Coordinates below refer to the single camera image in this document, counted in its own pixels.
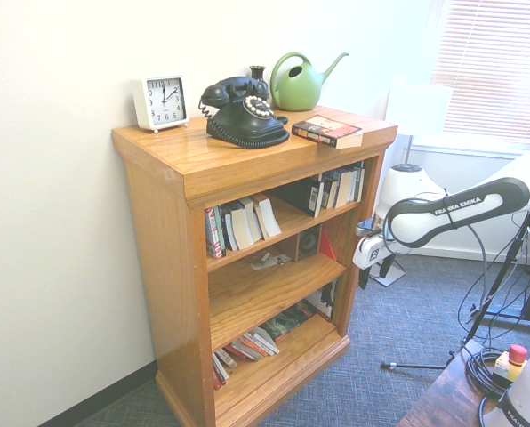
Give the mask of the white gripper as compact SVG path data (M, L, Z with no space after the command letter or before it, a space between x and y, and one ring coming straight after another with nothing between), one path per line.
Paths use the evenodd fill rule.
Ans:
M397 241L385 239L382 235L364 237L358 244L353 256L353 262L360 268L358 286L365 289L368 282L368 268L380 262L380 277L386 278L393 265L393 253L397 250Z

